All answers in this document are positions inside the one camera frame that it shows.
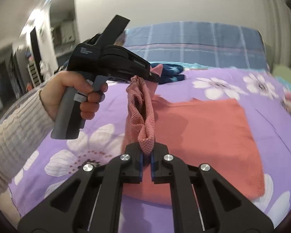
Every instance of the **purple fabric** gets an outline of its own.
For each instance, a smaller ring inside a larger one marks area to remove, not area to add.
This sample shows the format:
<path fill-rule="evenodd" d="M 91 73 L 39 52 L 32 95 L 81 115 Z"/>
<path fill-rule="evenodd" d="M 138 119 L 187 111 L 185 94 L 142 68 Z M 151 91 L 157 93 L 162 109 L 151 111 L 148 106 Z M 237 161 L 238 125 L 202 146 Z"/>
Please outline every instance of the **purple fabric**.
<path fill-rule="evenodd" d="M 291 116 L 280 103 L 284 95 L 282 85 L 266 73 L 260 73 L 270 89 L 270 83 L 275 87 L 271 92 L 273 94 L 252 93 L 249 91 L 255 90 L 252 84 L 244 81 L 244 77 L 250 74 L 258 78 L 257 72 L 237 69 L 185 71 L 186 80 L 160 85 L 156 94 L 171 102 L 185 102 L 191 98 L 209 100 L 209 97 L 218 97 L 218 90 L 222 91 L 220 99 L 228 99 L 226 89 L 238 91 L 239 103 L 245 109 L 265 173 L 265 196 L 253 202 L 277 226 L 291 209 Z M 200 82 L 207 80 L 209 84 L 217 82 L 212 87 L 203 86 Z M 73 173 L 74 163 L 78 165 L 86 159 L 94 159 L 102 164 L 120 153 L 118 144 L 125 132 L 127 116 L 126 87 L 127 84 L 121 83 L 109 86 L 105 101 L 101 103 L 95 118 L 86 121 L 82 136 L 76 143 L 53 140 L 50 135 L 43 141 L 38 153 L 31 157 L 9 185 L 13 202 L 21 216 L 41 202 L 46 192 L 53 190 L 51 185 L 55 187 L 56 183 L 61 184 L 66 180 Z M 173 232 L 172 220 L 171 207 L 124 197 L 119 229 L 123 233 L 170 233 Z"/>

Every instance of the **ceiling light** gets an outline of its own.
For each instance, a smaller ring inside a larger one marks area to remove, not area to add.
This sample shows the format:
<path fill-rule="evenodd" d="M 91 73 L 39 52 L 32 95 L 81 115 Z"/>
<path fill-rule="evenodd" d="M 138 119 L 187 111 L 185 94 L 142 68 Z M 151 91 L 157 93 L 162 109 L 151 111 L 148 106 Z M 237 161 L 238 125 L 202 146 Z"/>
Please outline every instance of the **ceiling light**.
<path fill-rule="evenodd" d="M 35 9 L 29 16 L 29 20 L 35 20 L 41 13 L 41 10 Z"/>
<path fill-rule="evenodd" d="M 27 32 L 32 30 L 32 26 L 31 25 L 25 25 L 24 28 L 22 29 L 22 32 L 20 35 L 26 34 Z"/>

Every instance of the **person's left hand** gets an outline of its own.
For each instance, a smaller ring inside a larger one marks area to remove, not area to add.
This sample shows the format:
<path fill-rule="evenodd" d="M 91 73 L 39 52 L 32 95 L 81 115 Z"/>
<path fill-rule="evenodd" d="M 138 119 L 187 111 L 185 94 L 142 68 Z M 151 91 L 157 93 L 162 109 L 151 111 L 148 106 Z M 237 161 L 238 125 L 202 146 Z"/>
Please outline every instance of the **person's left hand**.
<path fill-rule="evenodd" d="M 72 71 L 59 72 L 42 89 L 40 99 L 49 116 L 53 120 L 56 119 L 66 87 L 74 87 L 78 91 L 88 94 L 87 102 L 80 105 L 81 117 L 87 120 L 93 119 L 95 112 L 99 109 L 100 95 L 93 92 L 93 87 L 87 83 L 81 74 Z M 104 83 L 100 90 L 105 93 L 108 90 L 108 84 Z"/>

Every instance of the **beige ribbed sweater sleeve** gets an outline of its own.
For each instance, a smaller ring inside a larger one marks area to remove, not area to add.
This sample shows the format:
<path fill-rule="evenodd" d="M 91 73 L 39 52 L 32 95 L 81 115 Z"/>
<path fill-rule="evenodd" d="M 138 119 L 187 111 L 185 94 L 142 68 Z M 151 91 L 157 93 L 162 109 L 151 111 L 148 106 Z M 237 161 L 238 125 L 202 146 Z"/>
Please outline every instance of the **beige ribbed sweater sleeve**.
<path fill-rule="evenodd" d="M 53 120 L 40 100 L 40 91 L 31 96 L 0 125 L 0 193 L 24 166 L 51 131 Z"/>

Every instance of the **silver screw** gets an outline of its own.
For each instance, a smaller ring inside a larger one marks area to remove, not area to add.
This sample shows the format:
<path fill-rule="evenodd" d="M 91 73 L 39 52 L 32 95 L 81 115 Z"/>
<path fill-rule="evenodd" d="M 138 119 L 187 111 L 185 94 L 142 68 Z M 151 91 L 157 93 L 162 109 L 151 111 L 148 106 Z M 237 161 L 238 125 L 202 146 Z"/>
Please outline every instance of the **silver screw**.
<path fill-rule="evenodd" d="M 94 166 L 92 164 L 86 164 L 86 165 L 83 166 L 83 170 L 85 172 L 90 172 L 93 169 L 94 169 Z"/>
<path fill-rule="evenodd" d="M 173 160 L 173 156 L 172 156 L 171 154 L 166 154 L 166 155 L 164 156 L 164 160 L 166 160 L 166 161 L 171 161 L 171 160 Z"/>
<path fill-rule="evenodd" d="M 209 171 L 210 170 L 210 165 L 208 165 L 208 164 L 202 164 L 201 166 L 200 166 L 200 169 L 201 170 L 203 170 L 203 171 Z"/>
<path fill-rule="evenodd" d="M 128 154 L 122 154 L 120 156 L 120 159 L 123 161 L 127 161 L 127 160 L 130 160 L 130 156 Z"/>

